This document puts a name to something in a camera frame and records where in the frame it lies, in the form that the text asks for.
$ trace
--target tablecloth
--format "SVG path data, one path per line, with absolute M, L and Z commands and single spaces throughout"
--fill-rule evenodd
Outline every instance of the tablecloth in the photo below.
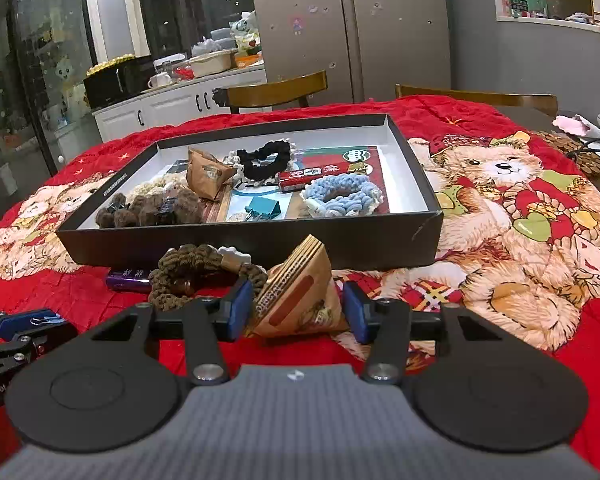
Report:
M 391 115 L 410 139 L 444 209 L 443 232 L 433 266 L 334 276 L 420 310 L 464 299 L 472 310 L 550 352 L 587 386 L 589 411 L 571 445 L 600 468 L 600 195 L 570 160 L 487 105 L 416 96 L 217 115 L 95 146 L 0 221 L 0 310 L 49 307 L 83 331 L 146 299 L 108 290 L 108 269 L 76 265 L 54 231 L 91 189 L 152 142 L 228 126 L 365 113 Z M 242 338 L 221 347 L 233 372 L 241 364 L 349 363 L 360 370 L 368 351 L 349 333 Z M 410 370 L 433 359 L 426 344 L 411 349 Z M 159 359 L 184 373 L 181 341 L 162 342 Z M 0 408 L 0 463 L 17 447 Z

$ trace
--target gray refrigerator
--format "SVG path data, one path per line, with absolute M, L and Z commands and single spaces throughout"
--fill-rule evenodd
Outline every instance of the gray refrigerator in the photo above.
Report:
M 269 82 L 326 70 L 310 105 L 450 87 L 445 0 L 254 0 Z

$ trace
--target wooden chair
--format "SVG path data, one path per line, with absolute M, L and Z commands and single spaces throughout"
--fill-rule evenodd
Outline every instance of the wooden chair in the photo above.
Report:
M 496 94 L 493 92 L 418 88 L 416 86 L 400 84 L 395 86 L 396 97 L 405 97 L 407 95 L 446 95 L 455 99 L 485 103 L 491 106 L 524 106 L 540 110 L 543 114 L 552 118 L 558 113 L 558 99 L 555 95 L 551 94 Z
M 307 96 L 327 89 L 327 72 L 321 70 L 284 81 L 261 85 L 232 86 L 214 89 L 214 101 L 218 106 L 231 108 L 239 114 L 239 108 L 262 108 L 298 100 L 301 108 L 309 106 Z

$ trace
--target black microwave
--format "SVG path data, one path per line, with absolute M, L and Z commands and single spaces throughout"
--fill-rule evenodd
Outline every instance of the black microwave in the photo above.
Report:
M 149 87 L 155 75 L 151 56 L 136 57 L 98 70 L 84 80 L 84 92 L 91 110 L 97 110 L 135 97 Z

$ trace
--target brown paper package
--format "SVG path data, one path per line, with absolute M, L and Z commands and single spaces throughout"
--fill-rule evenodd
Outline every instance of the brown paper package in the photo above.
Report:
M 262 337 L 348 328 L 331 279 L 331 261 L 324 244 L 309 235 L 282 264 L 269 272 L 256 301 L 252 331 Z
M 200 197 L 216 200 L 222 184 L 235 175 L 235 168 L 223 164 L 211 153 L 189 148 L 187 185 Z

